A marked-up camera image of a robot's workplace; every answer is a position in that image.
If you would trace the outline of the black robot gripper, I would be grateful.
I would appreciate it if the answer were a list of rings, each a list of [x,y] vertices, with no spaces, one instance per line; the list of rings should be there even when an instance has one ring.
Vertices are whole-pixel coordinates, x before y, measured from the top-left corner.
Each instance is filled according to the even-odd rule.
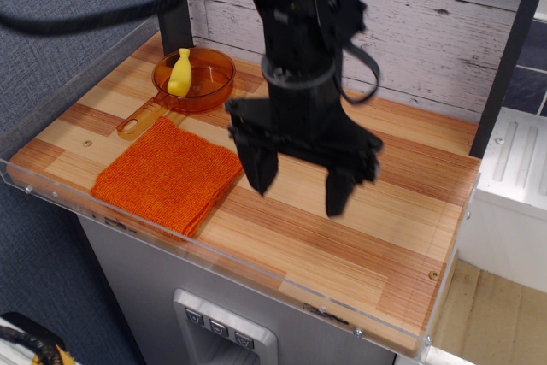
[[[268,190],[279,154],[312,162],[328,169],[327,216],[340,216],[356,183],[378,177],[382,141],[344,112],[335,63],[297,73],[264,58],[262,74],[266,97],[226,102],[230,134],[250,186],[260,195]]]

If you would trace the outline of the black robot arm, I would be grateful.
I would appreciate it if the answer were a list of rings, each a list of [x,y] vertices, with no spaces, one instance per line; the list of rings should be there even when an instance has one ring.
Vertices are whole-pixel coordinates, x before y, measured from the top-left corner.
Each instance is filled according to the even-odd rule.
[[[361,0],[253,0],[262,19],[265,98],[226,102],[229,133],[250,185],[264,193],[285,154],[326,168],[326,213],[339,216],[357,185],[373,181],[382,140],[343,109],[343,55],[349,53],[374,77],[376,61],[352,43],[362,32]]]

